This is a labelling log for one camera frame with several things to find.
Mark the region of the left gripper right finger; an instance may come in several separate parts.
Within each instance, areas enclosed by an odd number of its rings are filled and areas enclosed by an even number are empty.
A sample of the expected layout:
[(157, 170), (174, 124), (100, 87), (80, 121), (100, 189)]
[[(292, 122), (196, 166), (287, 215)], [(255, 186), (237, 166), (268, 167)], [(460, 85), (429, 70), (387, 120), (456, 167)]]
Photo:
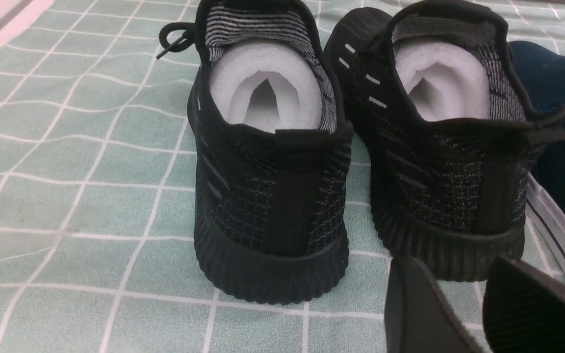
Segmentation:
[(494, 353), (565, 353), (565, 284), (520, 260), (497, 257), (483, 324)]

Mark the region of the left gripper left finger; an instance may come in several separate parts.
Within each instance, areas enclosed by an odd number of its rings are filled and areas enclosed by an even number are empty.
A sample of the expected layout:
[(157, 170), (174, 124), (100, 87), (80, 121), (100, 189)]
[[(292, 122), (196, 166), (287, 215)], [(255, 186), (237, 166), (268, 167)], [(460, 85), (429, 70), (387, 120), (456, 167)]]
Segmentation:
[(384, 309), (388, 353), (482, 353), (437, 280), (415, 257), (391, 261)]

